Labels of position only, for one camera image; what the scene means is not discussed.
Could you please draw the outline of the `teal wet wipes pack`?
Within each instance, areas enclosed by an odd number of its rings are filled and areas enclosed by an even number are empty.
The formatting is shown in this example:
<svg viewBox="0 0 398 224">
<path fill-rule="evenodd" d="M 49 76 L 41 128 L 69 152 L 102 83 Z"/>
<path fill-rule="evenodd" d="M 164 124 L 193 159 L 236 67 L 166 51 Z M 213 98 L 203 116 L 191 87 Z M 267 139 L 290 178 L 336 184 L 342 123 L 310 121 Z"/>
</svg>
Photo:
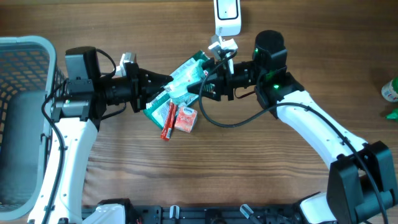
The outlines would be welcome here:
<svg viewBox="0 0 398 224">
<path fill-rule="evenodd" d="M 176 105 L 188 106 L 198 95 L 189 93 L 187 87 L 201 81 L 205 73 L 202 69 L 203 59 L 191 58 L 178 67 L 172 74 L 173 81 L 164 86 L 164 90 Z"/>
</svg>

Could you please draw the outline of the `green 3M glove package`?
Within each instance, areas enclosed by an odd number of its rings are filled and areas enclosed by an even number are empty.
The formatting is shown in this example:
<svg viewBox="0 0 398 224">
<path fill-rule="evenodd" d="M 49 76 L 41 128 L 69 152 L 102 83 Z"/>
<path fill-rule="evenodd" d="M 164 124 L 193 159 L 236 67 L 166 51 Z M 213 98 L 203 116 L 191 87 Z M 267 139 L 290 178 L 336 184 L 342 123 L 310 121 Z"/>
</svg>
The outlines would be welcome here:
<svg viewBox="0 0 398 224">
<path fill-rule="evenodd" d="M 194 58 L 195 60 L 203 59 L 205 62 L 210 59 L 202 50 L 199 50 L 197 53 L 192 55 L 189 59 L 191 59 L 191 58 Z M 208 70 L 203 70 L 203 71 L 205 73 L 205 76 L 208 75 Z M 169 97 L 169 95 L 164 90 L 158 96 L 156 96 L 154 100 L 152 100 L 150 103 L 146 104 L 146 109 L 144 110 L 144 114 L 151 121 L 153 121 L 160 129 L 162 129 L 164 127 L 165 120 L 169 113 L 169 104 L 171 101 L 172 101 L 172 99 Z"/>
</svg>

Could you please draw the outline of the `orange Kleenex tissue pack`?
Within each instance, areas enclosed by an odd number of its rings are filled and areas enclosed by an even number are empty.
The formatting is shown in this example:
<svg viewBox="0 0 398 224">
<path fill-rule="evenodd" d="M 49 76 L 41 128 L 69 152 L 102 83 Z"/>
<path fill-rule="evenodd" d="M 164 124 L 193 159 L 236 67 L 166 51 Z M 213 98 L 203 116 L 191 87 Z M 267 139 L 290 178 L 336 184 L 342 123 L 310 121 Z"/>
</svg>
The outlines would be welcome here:
<svg viewBox="0 0 398 224">
<path fill-rule="evenodd" d="M 186 133 L 190 133 L 197 121 L 197 111 L 183 106 L 179 108 L 174 128 Z"/>
</svg>

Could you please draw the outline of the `red stick sachet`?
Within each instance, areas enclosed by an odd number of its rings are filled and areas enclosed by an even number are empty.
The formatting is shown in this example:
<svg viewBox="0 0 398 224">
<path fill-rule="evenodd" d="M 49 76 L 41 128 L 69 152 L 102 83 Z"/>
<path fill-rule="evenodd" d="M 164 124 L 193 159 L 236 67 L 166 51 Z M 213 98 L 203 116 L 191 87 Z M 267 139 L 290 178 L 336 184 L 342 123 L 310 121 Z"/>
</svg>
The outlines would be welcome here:
<svg viewBox="0 0 398 224">
<path fill-rule="evenodd" d="M 164 141 L 169 141 L 171 138 L 177 108 L 178 106 L 173 101 L 171 101 L 169 106 L 169 113 L 167 115 L 167 119 L 165 121 L 164 128 L 161 133 L 161 138 Z"/>
</svg>

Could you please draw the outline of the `white jar green lid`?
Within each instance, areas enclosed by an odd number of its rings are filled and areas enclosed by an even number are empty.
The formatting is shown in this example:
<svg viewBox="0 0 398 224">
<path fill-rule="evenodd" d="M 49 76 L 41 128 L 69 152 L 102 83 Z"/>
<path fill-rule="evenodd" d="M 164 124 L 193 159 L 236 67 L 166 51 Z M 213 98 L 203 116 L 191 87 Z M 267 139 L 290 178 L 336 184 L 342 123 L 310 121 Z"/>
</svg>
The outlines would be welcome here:
<svg viewBox="0 0 398 224">
<path fill-rule="evenodd" d="M 392 103 L 397 102 L 397 78 L 386 83 L 381 89 L 382 97 Z"/>
</svg>

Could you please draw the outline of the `yellow bottle green cap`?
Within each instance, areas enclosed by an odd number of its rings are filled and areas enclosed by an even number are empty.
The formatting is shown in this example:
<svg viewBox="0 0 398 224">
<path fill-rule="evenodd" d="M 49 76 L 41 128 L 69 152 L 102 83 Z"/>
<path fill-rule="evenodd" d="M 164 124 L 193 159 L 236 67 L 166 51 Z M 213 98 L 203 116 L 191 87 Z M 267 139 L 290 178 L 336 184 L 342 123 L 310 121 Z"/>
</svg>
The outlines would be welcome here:
<svg viewBox="0 0 398 224">
<path fill-rule="evenodd" d="M 398 121 L 398 109 L 396 108 L 392 110 L 392 112 L 387 114 L 385 118 L 388 120 Z"/>
</svg>

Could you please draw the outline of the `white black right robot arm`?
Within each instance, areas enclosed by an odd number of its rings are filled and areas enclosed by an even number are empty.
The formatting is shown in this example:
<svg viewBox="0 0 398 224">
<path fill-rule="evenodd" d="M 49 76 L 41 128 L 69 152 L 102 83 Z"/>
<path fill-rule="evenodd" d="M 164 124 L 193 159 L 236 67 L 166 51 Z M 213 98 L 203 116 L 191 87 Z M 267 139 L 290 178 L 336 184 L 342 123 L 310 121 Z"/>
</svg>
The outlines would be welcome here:
<svg viewBox="0 0 398 224">
<path fill-rule="evenodd" d="M 256 36 L 249 62 L 234 63 L 234 40 L 214 35 L 213 58 L 203 64 L 207 76 L 188 86 L 190 93 L 215 101 L 234 98 L 237 88 L 252 86 L 263 113 L 289 125 L 317 152 L 329 170 L 327 189 L 291 208 L 290 223 L 366 223 L 397 205 L 397 179 L 391 150 L 368 143 L 322 110 L 287 70 L 287 49 L 280 32 Z"/>
</svg>

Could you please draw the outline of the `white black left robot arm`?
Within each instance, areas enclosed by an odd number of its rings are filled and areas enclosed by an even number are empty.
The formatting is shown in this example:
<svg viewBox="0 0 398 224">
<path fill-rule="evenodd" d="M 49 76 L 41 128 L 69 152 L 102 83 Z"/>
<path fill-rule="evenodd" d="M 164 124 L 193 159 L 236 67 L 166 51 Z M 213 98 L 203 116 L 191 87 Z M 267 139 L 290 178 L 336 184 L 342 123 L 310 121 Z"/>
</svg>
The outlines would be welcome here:
<svg viewBox="0 0 398 224">
<path fill-rule="evenodd" d="M 129 103 L 133 112 L 164 90 L 173 78 L 140 68 L 134 61 L 101 73 L 96 47 L 68 49 L 68 78 L 46 97 L 42 112 L 52 128 L 52 143 L 39 197 L 29 223 L 82 223 L 81 201 L 88 158 L 111 105 Z"/>
</svg>

